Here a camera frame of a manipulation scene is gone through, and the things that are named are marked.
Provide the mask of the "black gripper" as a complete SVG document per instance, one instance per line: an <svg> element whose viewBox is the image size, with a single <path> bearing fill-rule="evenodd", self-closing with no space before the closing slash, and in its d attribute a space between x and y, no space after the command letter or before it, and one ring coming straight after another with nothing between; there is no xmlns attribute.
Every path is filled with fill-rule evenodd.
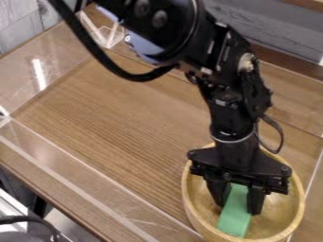
<svg viewBox="0 0 323 242"><path fill-rule="evenodd" d="M266 154L255 135L238 143L216 141L211 147L190 150L187 157L192 161L191 172L206 180L220 207L231 191L230 182L250 187L247 212L254 216L262 213L266 194L288 193L291 168Z"/></svg>

